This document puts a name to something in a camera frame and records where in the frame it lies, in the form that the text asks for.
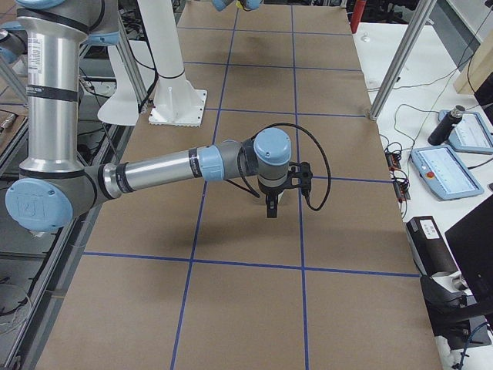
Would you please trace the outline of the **black monitor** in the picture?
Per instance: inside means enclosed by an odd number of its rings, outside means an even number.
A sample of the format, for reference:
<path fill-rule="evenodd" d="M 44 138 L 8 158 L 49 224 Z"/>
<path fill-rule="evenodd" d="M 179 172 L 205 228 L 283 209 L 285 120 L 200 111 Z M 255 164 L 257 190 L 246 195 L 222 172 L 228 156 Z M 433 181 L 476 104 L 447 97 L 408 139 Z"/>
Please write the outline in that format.
<path fill-rule="evenodd" d="M 492 299 L 492 197 L 445 232 L 459 270 L 477 301 Z"/>

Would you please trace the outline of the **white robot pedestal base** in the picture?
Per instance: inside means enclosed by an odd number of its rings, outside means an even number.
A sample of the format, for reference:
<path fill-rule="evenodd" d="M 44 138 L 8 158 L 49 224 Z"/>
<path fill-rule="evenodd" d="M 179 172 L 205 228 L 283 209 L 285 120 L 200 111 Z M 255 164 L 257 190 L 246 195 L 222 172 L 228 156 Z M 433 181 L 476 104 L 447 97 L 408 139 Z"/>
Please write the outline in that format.
<path fill-rule="evenodd" d="M 138 6 L 159 77 L 149 122 L 200 126 L 207 91 L 194 89 L 186 77 L 172 2 L 140 0 Z"/>

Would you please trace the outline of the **far blue teach pendant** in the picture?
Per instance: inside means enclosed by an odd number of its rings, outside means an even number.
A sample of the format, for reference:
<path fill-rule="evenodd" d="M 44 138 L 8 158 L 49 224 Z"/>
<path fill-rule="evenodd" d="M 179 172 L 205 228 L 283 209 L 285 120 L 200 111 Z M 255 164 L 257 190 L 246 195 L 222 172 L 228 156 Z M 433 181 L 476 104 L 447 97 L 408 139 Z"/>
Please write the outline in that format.
<path fill-rule="evenodd" d="M 492 135 L 478 112 L 466 111 L 446 143 L 457 152 L 492 154 Z"/>

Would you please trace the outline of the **black box with label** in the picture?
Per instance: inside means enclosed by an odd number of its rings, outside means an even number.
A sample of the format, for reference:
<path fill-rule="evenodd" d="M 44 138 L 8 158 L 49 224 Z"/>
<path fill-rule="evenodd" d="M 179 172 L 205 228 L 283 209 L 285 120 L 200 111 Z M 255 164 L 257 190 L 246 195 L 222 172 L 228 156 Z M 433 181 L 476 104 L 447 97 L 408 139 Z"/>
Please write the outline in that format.
<path fill-rule="evenodd" d="M 405 227 L 413 260 L 421 276 L 459 275 L 458 266 L 432 216 L 412 217 Z"/>

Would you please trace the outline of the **black drink bottle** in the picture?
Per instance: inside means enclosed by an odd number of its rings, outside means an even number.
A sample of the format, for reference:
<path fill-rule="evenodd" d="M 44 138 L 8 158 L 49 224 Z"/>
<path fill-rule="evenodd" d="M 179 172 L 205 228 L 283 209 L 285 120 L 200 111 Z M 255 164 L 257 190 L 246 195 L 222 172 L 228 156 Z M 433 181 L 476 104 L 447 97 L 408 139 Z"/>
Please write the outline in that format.
<path fill-rule="evenodd" d="M 428 143 L 437 146 L 447 141 L 452 130 L 462 121 L 464 112 L 465 108 L 460 105 L 448 111 L 428 137 Z"/>

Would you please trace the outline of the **blue teach pendant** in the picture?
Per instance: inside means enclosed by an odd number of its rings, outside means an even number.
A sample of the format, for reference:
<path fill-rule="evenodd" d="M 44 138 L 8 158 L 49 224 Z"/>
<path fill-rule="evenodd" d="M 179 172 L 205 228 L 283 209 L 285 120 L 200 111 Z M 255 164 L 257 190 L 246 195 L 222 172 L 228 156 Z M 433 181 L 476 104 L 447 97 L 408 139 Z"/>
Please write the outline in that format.
<path fill-rule="evenodd" d="M 411 162 L 439 200 L 457 200 L 484 193 L 483 187 L 449 145 L 415 148 Z"/>
<path fill-rule="evenodd" d="M 446 143 L 457 152 L 492 154 L 492 135 L 478 112 L 466 111 Z"/>

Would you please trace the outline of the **aluminium frame post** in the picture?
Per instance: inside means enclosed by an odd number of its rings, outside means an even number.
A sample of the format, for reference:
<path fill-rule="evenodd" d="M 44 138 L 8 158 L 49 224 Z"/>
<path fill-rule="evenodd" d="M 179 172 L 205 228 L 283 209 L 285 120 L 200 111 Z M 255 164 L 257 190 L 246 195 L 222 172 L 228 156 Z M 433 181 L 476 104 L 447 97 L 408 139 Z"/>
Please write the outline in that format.
<path fill-rule="evenodd" d="M 389 95 L 397 82 L 397 78 L 404 68 L 404 64 L 407 61 L 409 55 L 416 41 L 424 28 L 429 15 L 431 14 L 437 0 L 422 0 L 419 1 L 414 15 L 411 17 L 409 24 L 404 32 L 402 40 L 397 47 L 397 51 L 394 54 L 394 58 L 389 65 L 389 68 L 384 76 L 383 82 L 377 95 L 372 103 L 371 109 L 368 113 L 368 118 L 372 121 L 376 121 L 379 117 L 382 109 Z"/>

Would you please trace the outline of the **near blue teach pendant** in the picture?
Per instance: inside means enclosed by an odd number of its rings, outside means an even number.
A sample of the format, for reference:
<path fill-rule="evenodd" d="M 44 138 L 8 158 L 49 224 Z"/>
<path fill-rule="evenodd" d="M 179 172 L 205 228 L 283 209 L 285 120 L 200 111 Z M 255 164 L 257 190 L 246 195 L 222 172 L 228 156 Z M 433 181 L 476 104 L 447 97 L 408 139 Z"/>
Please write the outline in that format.
<path fill-rule="evenodd" d="M 483 187 L 449 145 L 415 148 L 411 162 L 439 200 L 457 200 L 484 193 Z"/>

